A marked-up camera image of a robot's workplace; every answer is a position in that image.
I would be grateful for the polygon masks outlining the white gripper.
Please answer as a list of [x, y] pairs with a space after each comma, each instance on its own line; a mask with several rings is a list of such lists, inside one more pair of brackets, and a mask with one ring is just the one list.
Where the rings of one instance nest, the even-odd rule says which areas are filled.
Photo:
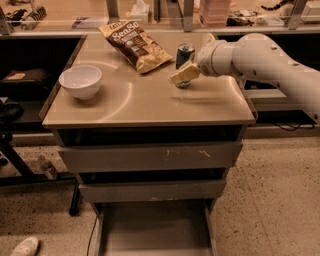
[[216, 40], [216, 36], [212, 33], [208, 38], [208, 43], [202, 46], [196, 54], [196, 63], [186, 63], [170, 76], [174, 84], [196, 79], [200, 72], [211, 77], [233, 74], [234, 43]]

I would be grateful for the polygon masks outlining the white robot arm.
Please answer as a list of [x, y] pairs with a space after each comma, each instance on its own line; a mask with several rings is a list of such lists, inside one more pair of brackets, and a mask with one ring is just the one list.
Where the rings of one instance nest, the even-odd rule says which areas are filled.
[[271, 38], [251, 33], [236, 42], [213, 40], [202, 46], [170, 77], [173, 84], [208, 77], [231, 76], [278, 88], [313, 121], [320, 119], [320, 72], [287, 55]]

